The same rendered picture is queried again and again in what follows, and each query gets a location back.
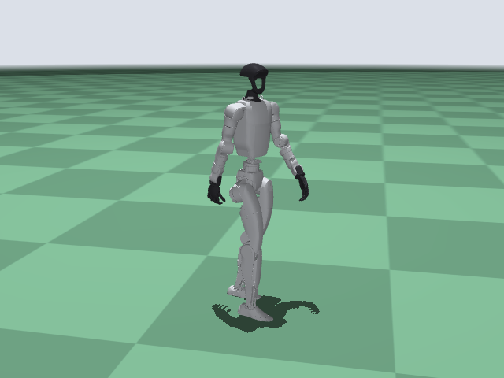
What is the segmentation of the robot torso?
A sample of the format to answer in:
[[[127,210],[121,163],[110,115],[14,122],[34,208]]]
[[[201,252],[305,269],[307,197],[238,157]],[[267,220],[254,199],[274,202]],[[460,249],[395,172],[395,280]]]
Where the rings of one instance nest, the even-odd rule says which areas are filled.
[[[253,98],[248,96],[247,99]],[[236,183],[245,179],[256,191],[261,187],[263,171],[259,169],[261,160],[255,158],[265,156],[269,148],[272,106],[262,95],[260,95],[261,102],[247,99],[242,97],[242,100],[236,102],[244,104],[246,109],[243,118],[237,124],[233,140],[237,154],[248,157],[243,162],[243,168],[237,172]]]

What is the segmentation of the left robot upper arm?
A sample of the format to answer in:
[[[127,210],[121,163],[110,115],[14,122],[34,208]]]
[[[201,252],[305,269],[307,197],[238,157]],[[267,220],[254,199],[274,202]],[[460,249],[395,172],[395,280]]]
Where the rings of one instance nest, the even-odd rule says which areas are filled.
[[[272,123],[271,123],[271,135],[275,146],[282,148],[286,146],[289,142],[288,137],[285,134],[280,133],[281,123],[279,117],[279,106],[276,102],[270,102],[272,106]]]

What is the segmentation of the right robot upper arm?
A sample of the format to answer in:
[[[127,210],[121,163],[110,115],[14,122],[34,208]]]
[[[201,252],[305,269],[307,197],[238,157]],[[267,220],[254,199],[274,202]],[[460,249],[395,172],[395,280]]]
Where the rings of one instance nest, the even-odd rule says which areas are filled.
[[[242,103],[230,104],[224,111],[224,125],[222,129],[223,148],[221,154],[232,154],[234,143],[232,143],[233,135],[239,120],[243,118],[246,107]]]

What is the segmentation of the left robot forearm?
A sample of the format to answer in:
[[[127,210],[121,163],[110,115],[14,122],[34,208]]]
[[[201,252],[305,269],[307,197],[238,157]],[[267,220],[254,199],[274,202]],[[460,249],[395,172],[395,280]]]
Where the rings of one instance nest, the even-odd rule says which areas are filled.
[[[284,146],[280,149],[281,149],[280,155],[283,156],[283,159],[285,160],[287,167],[291,170],[292,174],[294,176],[296,176],[297,172],[295,170],[295,167],[300,164],[298,163],[298,161],[296,160],[295,156],[293,155],[293,153],[291,151],[290,143],[288,142],[288,144],[286,146]],[[303,170],[303,167],[302,167],[302,170]]]

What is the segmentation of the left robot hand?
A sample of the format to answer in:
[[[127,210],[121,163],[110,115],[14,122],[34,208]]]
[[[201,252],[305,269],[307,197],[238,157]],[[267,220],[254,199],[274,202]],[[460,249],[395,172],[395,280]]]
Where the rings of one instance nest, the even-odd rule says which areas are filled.
[[[305,173],[303,172],[302,167],[300,165],[297,165],[295,167],[295,170],[297,172],[295,179],[298,179],[300,188],[302,190],[302,198],[299,199],[299,201],[303,201],[307,198],[309,194],[308,183],[306,181],[306,178],[304,177]]]

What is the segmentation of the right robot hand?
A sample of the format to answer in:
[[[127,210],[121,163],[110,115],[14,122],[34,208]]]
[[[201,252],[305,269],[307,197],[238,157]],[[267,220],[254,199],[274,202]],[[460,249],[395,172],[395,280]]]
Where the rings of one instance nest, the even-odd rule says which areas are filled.
[[[210,180],[209,180],[209,183],[210,183],[210,186],[208,188],[207,197],[210,198],[210,200],[213,201],[214,203],[221,205],[223,202],[219,201],[219,196],[220,196],[221,200],[225,202],[225,199],[221,195],[221,189],[219,188],[219,186],[221,185],[221,176],[219,176],[217,178],[217,183],[214,183]]]

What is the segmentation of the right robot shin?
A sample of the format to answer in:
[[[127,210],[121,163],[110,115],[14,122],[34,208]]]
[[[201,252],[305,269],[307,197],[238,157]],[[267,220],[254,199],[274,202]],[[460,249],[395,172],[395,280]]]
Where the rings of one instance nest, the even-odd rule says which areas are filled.
[[[250,244],[245,244],[241,248],[241,255],[242,281],[246,290],[246,307],[247,309],[254,309],[261,279],[262,249],[258,251],[258,258],[255,258],[253,248]]]

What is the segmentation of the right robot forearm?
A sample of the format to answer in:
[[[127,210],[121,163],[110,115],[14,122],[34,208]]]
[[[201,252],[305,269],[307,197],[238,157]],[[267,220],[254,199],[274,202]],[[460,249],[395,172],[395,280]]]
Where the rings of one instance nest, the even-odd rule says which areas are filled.
[[[211,168],[211,175],[209,177],[210,181],[217,183],[217,178],[221,176],[224,172],[224,166],[225,162],[228,160],[228,155],[227,154],[221,154],[223,148],[223,141],[220,141],[219,146],[217,148],[216,154],[215,154],[215,160],[213,163],[213,166]]]

